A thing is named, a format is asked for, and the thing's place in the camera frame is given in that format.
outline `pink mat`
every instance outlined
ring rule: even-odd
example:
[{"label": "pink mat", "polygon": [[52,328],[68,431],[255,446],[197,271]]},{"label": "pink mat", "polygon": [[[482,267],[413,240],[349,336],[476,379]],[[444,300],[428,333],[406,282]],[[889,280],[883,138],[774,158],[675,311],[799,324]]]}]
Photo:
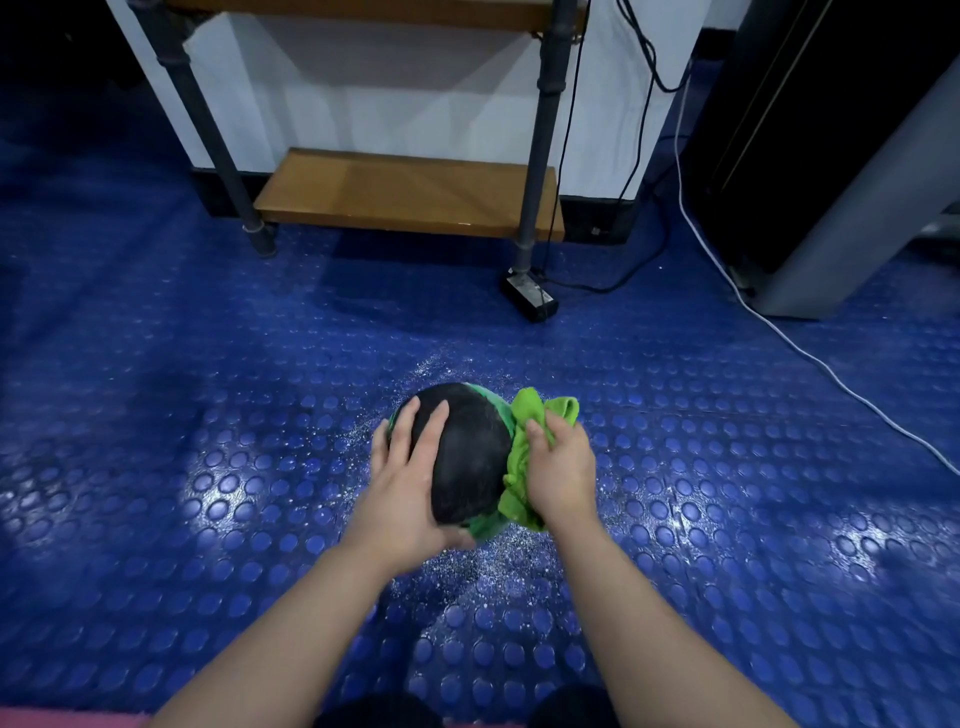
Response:
[{"label": "pink mat", "polygon": [[0,708],[0,728],[136,728],[148,717]]}]

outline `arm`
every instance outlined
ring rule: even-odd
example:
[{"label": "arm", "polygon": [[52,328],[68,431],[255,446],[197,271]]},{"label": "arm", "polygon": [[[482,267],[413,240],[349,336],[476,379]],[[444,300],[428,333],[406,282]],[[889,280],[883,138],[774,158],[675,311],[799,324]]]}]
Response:
[{"label": "arm", "polygon": [[796,728],[686,625],[613,542],[597,518],[587,434],[549,411],[547,420],[556,436],[552,449],[537,424],[527,424],[527,489],[557,545],[620,722],[626,728]]},{"label": "arm", "polygon": [[438,527],[430,510],[445,402],[410,452],[420,401],[400,412],[393,446],[386,421],[373,434],[371,483],[341,543],[266,614],[163,706],[151,728],[306,726],[387,583],[444,548],[472,547],[459,528]]}]

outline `forearm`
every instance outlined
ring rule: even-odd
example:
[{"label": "forearm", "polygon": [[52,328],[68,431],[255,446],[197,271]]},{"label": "forearm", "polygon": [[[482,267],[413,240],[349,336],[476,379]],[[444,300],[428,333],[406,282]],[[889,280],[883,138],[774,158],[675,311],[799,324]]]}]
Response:
[{"label": "forearm", "polygon": [[795,728],[660,598],[599,521],[561,529],[554,539],[625,728]]},{"label": "forearm", "polygon": [[151,728],[305,726],[388,577],[332,548],[160,710]]}]

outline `black ball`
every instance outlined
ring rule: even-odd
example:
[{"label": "black ball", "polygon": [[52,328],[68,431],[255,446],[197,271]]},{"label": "black ball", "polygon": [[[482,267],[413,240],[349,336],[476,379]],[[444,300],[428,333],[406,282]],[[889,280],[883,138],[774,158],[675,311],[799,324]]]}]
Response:
[{"label": "black ball", "polygon": [[494,512],[503,493],[507,455],[513,446],[510,430],[496,407],[459,382],[437,384],[416,396],[420,398],[420,409],[414,418],[411,452],[430,413],[443,400],[450,405],[433,467],[430,505],[434,519],[439,524],[462,524],[474,516]]}]

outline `hand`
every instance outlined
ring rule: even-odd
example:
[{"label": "hand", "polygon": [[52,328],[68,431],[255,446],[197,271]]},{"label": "hand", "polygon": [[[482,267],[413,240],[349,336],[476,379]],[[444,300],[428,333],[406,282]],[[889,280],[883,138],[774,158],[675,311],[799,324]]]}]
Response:
[{"label": "hand", "polygon": [[574,523],[599,522],[596,506],[597,463],[584,427],[573,427],[550,410],[546,424],[554,435],[551,448],[534,420],[526,425],[530,442],[527,497],[556,535]]},{"label": "hand", "polygon": [[389,448],[387,421],[373,433],[370,485],[353,508],[341,544],[366,552],[388,578],[411,571],[445,548],[474,548],[464,528],[437,526],[430,508],[433,465],[450,406],[441,402],[410,452],[414,416],[420,399],[400,410]]}]

